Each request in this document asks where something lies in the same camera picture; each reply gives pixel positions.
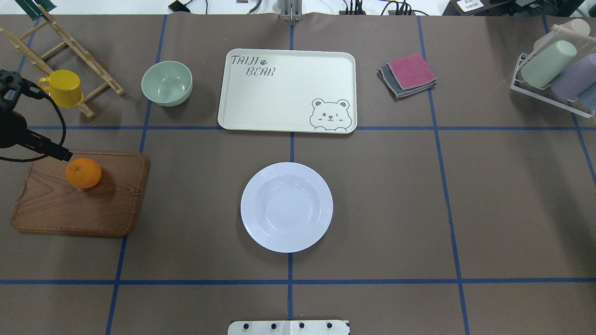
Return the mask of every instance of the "round plate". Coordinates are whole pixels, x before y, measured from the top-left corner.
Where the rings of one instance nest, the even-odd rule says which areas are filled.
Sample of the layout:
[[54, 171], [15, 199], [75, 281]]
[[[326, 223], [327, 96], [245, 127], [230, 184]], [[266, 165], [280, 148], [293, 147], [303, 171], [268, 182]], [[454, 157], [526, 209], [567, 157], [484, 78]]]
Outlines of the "round plate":
[[327, 183], [313, 169], [277, 163], [259, 171], [246, 185], [240, 213], [246, 231], [261, 246], [298, 252], [327, 231], [333, 199]]

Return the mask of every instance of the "bear drawing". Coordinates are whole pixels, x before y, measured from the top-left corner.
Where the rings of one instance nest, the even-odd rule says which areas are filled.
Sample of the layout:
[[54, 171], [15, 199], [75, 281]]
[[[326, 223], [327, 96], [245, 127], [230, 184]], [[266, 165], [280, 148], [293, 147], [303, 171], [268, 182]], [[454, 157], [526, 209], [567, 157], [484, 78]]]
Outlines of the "bear drawing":
[[312, 101], [311, 125], [315, 130], [323, 128], [326, 131], [346, 132], [352, 125], [352, 118], [347, 112], [350, 103], [344, 99], [336, 103], [326, 103], [323, 99]]

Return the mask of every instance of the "mug handle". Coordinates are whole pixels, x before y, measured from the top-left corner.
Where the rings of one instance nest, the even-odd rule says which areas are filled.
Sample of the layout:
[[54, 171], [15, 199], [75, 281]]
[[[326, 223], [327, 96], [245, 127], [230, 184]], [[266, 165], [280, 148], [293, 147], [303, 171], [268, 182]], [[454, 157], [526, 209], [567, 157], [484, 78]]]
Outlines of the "mug handle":
[[49, 77], [43, 77], [39, 80], [38, 85], [41, 89], [46, 92], [49, 92]]

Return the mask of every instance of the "pink cloth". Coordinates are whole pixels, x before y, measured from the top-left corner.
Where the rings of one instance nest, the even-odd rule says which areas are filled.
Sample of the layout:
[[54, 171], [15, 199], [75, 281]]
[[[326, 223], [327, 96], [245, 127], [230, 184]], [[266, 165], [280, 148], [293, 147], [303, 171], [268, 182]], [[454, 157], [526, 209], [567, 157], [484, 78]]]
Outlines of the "pink cloth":
[[387, 63], [402, 89], [426, 85], [437, 80], [422, 55], [413, 54]]

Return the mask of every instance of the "bear ear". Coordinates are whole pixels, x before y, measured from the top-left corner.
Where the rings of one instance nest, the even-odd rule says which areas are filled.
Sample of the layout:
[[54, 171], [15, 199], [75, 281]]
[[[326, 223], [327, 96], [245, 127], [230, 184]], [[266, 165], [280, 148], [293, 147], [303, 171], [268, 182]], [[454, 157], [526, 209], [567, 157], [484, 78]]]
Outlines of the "bear ear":
[[325, 101], [323, 101], [323, 99], [314, 99], [312, 101], [312, 106], [317, 108], [320, 104], [324, 104]]
[[340, 106], [345, 107], [346, 109], [348, 109], [350, 107], [350, 103], [344, 99], [341, 99], [337, 103], [340, 104]]

